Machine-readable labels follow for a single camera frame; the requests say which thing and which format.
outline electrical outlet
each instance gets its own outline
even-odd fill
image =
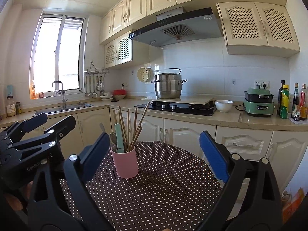
[[[257,85],[260,85],[260,88],[264,88],[263,85],[265,84],[266,85],[266,89],[269,89],[270,87],[270,82],[269,81],[266,81],[266,80],[255,80],[254,81],[254,87],[256,88]]]

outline green bottle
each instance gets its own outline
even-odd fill
[[[288,109],[289,109],[289,85],[283,85],[283,90],[281,92],[281,106],[280,106],[280,118],[287,119]]]

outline sink faucet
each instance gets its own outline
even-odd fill
[[[61,81],[54,81],[54,82],[52,82],[51,87],[53,87],[54,83],[61,83],[61,85],[62,85],[62,105],[63,105],[63,108],[66,108],[66,101],[67,101],[67,99],[65,100],[65,98],[64,98],[63,83]]]

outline stainless steel sink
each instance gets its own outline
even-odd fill
[[[66,108],[61,107],[55,107],[55,108],[46,108],[42,110],[37,110],[33,116],[39,115],[41,113],[45,114],[53,114],[57,112],[62,112],[62,111],[67,111],[67,110],[73,110],[73,109],[78,109],[78,108],[87,108],[87,107],[92,107],[94,105],[89,104],[89,103],[79,103],[79,104],[72,104],[72,105],[67,105]]]

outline window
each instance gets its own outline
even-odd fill
[[[30,72],[30,83],[35,84],[36,93],[61,90],[59,83],[51,87],[53,81],[63,82],[66,91],[81,90],[84,20],[66,15],[42,16],[34,42]]]

